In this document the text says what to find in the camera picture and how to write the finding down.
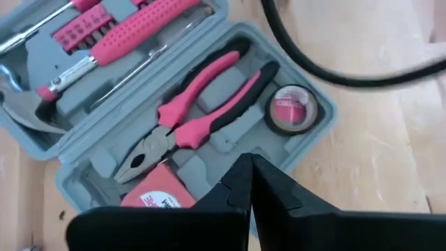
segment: pliers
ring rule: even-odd
[[[197,149],[210,134],[243,115],[279,71],[277,62],[269,61],[265,64],[230,101],[214,112],[181,125],[198,95],[219,74],[236,65],[249,51],[250,45],[247,38],[235,38],[194,68],[181,84],[184,91],[158,107],[158,126],[130,152],[114,179],[125,183],[153,168],[168,153],[181,148]]]

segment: black cable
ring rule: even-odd
[[[340,86],[355,87],[355,88],[376,88],[395,86],[398,84],[413,82],[425,77],[435,75],[446,69],[446,59],[439,62],[432,63],[422,68],[416,68],[411,72],[401,73],[400,75],[382,77],[374,79],[371,77],[351,78],[340,75],[334,71],[322,68],[309,59],[299,48],[295,45],[293,40],[288,35],[279,12],[274,3],[274,0],[261,0],[263,11],[266,19],[271,26],[272,32],[284,51],[291,57],[291,59],[298,64],[302,69],[308,73]]]

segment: tool kit case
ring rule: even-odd
[[[139,11],[135,2],[103,0],[100,4],[116,26]],[[66,3],[66,0],[23,3],[0,19],[0,41],[32,26]],[[188,73],[233,39],[247,38],[251,42],[249,50],[235,66],[216,77],[201,92],[192,103],[185,121],[221,107],[241,88],[242,83],[267,62],[277,62],[279,70],[256,102],[241,116],[212,133],[197,149],[178,149],[169,156],[175,175],[195,199],[202,198],[242,153],[261,154],[281,170],[290,172],[334,124],[337,111],[331,99],[310,83],[293,62],[257,28],[228,20],[229,6],[226,0],[202,0],[200,4],[210,6],[213,14],[177,39],[154,62],[95,109],[91,109],[95,101],[146,60],[151,48],[160,40],[175,36],[191,10],[181,14],[135,50],[107,66],[91,70],[66,89],[55,104],[48,108],[56,114],[51,120],[66,129],[64,134],[30,129],[11,118],[4,108],[0,109],[1,126],[33,158],[58,158],[61,161],[62,168],[55,180],[57,188],[78,211],[121,204],[123,196],[135,188],[142,178],[136,177],[120,184],[114,175],[135,145],[157,126],[158,107],[178,94]],[[63,11],[44,24],[25,44],[0,56],[0,64],[13,69],[24,91],[49,84],[56,76],[89,55],[90,48],[67,50],[69,41],[56,37],[58,31],[79,15],[79,11],[74,8]],[[265,120],[270,97],[281,87],[295,84],[310,91],[317,100],[318,113],[314,126],[298,135],[275,132]],[[8,93],[3,93],[2,98],[5,99],[6,95]]]

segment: wooden table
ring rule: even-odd
[[[443,43],[429,43],[446,41],[445,30],[434,22],[434,1],[277,3],[290,35],[313,60],[343,73],[377,75],[445,54]],[[0,0],[0,11],[17,2]],[[446,10],[440,5],[438,0],[437,13]],[[255,22],[272,37],[259,0],[232,0],[230,16]],[[345,210],[444,208],[446,82],[427,79],[404,89],[355,91],[314,81],[336,101],[340,119],[296,167],[294,178]],[[64,230],[75,212],[55,187],[58,162],[31,160],[4,130],[0,139],[0,250],[33,243],[64,250]],[[254,239],[250,245],[259,248]]]

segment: gray plastic case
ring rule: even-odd
[[[103,4],[112,5],[113,8],[107,10],[116,17],[125,18],[136,11],[131,6],[117,8],[121,4],[127,5],[120,2],[105,0]],[[157,125],[157,107],[171,97],[195,65],[236,36],[248,37],[253,42],[251,50],[240,60],[236,69],[228,70],[221,77],[231,79],[230,74],[233,74],[232,79],[236,81],[215,80],[212,84],[226,83],[228,86],[223,89],[236,90],[244,78],[249,78],[271,59],[279,62],[281,69],[257,104],[240,118],[214,133],[198,150],[182,149],[172,157],[178,177],[196,199],[202,198],[219,181],[241,153],[259,153],[281,170],[291,171],[334,124],[337,117],[334,103],[312,85],[287,56],[252,25],[227,21],[229,8],[225,0],[203,2],[211,5],[215,14],[179,40],[99,108],[91,113],[87,109],[146,58],[151,45],[155,43],[153,38],[116,63],[97,68],[69,88],[57,102],[61,115],[56,120],[70,127],[65,135],[23,128],[0,109],[1,125],[31,156],[38,160],[59,158],[62,168],[56,178],[57,187],[78,211],[120,204],[121,196],[131,191],[138,180],[119,185],[113,175],[132,147]],[[35,0],[22,4],[0,20],[0,40],[23,30],[63,3],[64,0]],[[67,55],[50,36],[77,15],[75,10],[64,12],[45,25],[37,36],[26,43],[26,47],[0,59],[0,63],[6,63],[19,73],[23,82],[29,83],[25,88],[34,89],[48,83],[88,54],[88,51],[78,51]],[[280,86],[287,84],[306,86],[314,92],[321,107],[317,124],[303,135],[278,135],[263,120],[269,97]],[[216,106],[212,104],[212,96],[219,96],[218,90],[221,89],[220,86],[208,87],[193,105],[188,118],[203,116],[204,111],[212,109],[209,107]]]

